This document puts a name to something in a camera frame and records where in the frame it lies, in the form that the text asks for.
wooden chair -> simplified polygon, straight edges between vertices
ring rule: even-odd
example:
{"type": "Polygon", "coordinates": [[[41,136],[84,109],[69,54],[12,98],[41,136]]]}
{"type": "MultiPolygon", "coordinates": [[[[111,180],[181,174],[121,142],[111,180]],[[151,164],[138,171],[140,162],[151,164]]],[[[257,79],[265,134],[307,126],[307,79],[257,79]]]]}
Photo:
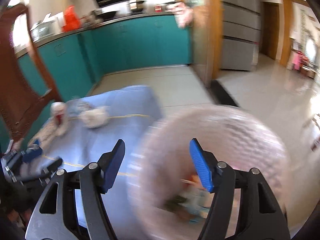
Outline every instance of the wooden chair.
{"type": "Polygon", "coordinates": [[[12,149],[19,150],[21,142],[32,123],[51,100],[62,101],[54,79],[45,67],[33,43],[30,29],[29,9],[24,4],[17,4],[6,9],[0,17],[0,115],[10,135],[7,152],[12,149]],[[30,38],[27,45],[28,54],[48,87],[43,96],[39,96],[28,84],[11,45],[12,25],[16,18],[22,14],[27,15],[30,38]]]}

